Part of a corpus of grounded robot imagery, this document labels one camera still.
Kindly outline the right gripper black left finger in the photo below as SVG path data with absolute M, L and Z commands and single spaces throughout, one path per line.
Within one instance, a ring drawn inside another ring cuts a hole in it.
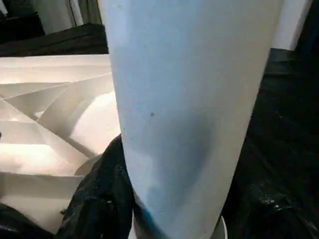
M 134 202 L 122 138 L 118 135 L 73 194 L 60 226 L 60 237 L 127 239 Z

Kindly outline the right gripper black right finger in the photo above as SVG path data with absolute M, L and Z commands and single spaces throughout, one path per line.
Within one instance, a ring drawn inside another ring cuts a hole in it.
M 318 202 L 295 161 L 245 141 L 222 210 L 230 239 L 317 239 Z

